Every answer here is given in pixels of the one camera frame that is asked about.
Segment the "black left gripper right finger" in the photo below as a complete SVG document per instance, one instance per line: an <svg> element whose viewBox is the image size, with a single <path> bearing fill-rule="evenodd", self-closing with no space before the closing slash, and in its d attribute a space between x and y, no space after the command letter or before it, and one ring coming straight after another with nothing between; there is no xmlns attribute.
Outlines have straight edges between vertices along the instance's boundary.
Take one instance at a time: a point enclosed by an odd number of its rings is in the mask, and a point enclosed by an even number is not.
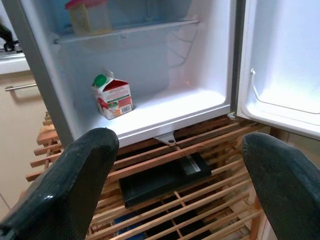
<svg viewBox="0 0 320 240"><path fill-rule="evenodd" d="M242 157L279 240L320 238L320 170L299 149L271 135L243 137Z"/></svg>

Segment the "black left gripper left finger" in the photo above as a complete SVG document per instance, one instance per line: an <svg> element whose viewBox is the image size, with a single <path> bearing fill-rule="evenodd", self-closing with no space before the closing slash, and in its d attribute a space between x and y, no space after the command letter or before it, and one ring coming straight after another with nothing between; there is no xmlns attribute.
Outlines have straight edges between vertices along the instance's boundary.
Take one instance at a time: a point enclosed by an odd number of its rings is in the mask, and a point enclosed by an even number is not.
<svg viewBox="0 0 320 240"><path fill-rule="evenodd" d="M95 128L69 144L0 222L2 240L83 240L116 160L117 135Z"/></svg>

